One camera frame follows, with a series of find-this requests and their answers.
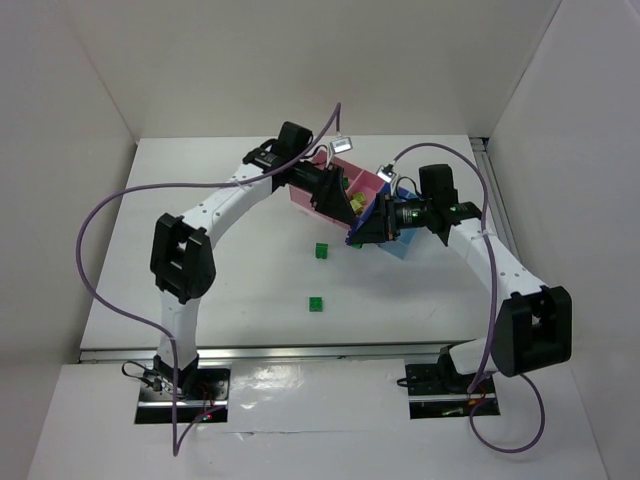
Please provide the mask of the purple lego brick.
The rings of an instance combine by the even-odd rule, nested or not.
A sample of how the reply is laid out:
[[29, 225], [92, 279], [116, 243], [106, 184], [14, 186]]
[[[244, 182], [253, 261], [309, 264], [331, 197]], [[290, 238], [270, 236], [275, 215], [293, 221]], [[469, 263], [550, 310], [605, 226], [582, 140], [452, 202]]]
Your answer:
[[371, 235], [366, 231], [365, 225], [369, 220], [370, 214], [363, 213], [356, 224], [350, 228], [345, 239], [345, 244], [348, 246], [372, 244], [373, 240]]

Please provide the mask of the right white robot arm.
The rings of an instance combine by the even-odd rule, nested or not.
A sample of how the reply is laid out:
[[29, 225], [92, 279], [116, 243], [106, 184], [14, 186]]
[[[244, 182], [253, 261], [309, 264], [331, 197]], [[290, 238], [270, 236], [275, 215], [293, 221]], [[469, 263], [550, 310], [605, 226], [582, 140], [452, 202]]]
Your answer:
[[481, 210], [462, 203], [446, 164], [419, 170], [421, 197], [379, 193], [348, 233], [348, 244], [382, 244], [404, 230], [426, 228], [458, 254], [488, 289], [491, 326], [485, 337], [450, 346], [442, 368], [477, 384], [487, 374], [514, 377], [566, 362], [572, 352], [572, 299], [525, 268], [490, 231]]

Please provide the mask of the green square lego brick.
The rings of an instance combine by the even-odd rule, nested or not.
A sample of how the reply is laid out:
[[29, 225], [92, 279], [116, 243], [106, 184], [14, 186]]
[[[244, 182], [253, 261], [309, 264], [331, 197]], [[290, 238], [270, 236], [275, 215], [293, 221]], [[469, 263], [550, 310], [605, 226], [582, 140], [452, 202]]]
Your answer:
[[329, 246], [326, 243], [317, 243], [315, 245], [315, 257], [326, 260], [328, 258], [328, 250]]

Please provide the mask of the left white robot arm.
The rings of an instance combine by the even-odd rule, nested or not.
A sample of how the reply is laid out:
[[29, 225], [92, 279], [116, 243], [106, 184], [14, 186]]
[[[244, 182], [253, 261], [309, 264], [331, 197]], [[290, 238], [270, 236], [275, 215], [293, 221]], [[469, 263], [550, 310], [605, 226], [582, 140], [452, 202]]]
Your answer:
[[291, 185], [311, 196], [318, 213], [352, 226], [357, 217], [345, 189], [346, 174], [329, 155], [306, 157], [310, 130], [292, 122], [275, 139], [245, 155], [226, 188], [214, 191], [180, 216], [156, 222], [150, 269], [160, 291], [161, 326], [167, 331], [154, 356], [154, 368], [184, 389], [198, 368], [197, 317], [201, 298], [216, 277], [213, 249], [254, 205]]

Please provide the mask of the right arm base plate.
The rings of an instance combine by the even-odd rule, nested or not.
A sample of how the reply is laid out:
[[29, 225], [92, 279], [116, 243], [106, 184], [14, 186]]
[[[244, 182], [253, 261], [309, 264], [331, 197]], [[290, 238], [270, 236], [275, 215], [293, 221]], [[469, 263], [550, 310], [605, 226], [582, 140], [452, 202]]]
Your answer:
[[435, 364], [406, 364], [405, 375], [396, 381], [408, 394], [409, 414], [415, 419], [449, 419], [499, 416], [500, 407], [494, 381], [482, 381], [472, 394], [467, 386], [472, 375], [445, 379]]

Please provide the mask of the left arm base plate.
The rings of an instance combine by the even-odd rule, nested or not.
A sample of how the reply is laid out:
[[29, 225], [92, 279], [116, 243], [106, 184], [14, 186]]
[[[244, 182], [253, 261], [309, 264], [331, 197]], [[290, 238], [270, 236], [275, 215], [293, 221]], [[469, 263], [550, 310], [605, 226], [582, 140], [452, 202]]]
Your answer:
[[[141, 375], [134, 423], [138, 425], [170, 424], [171, 385], [149, 370]], [[189, 424], [198, 415], [203, 424], [226, 423], [231, 369], [205, 367], [196, 372], [194, 383], [177, 394], [179, 424]]]

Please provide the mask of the green lego front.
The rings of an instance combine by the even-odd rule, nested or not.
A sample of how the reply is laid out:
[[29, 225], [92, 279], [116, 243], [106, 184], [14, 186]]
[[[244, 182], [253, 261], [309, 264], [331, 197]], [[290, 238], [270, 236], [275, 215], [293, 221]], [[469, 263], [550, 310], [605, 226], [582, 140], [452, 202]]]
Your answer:
[[308, 310], [312, 313], [320, 313], [324, 310], [324, 300], [322, 297], [310, 297], [308, 299]]

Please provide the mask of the yellow lego front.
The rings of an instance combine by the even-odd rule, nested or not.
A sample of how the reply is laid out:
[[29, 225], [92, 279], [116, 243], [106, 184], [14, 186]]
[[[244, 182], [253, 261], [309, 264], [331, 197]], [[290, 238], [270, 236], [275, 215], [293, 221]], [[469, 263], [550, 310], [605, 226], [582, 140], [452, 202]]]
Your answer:
[[364, 212], [365, 205], [355, 198], [350, 200], [350, 206], [356, 216], [360, 216]]

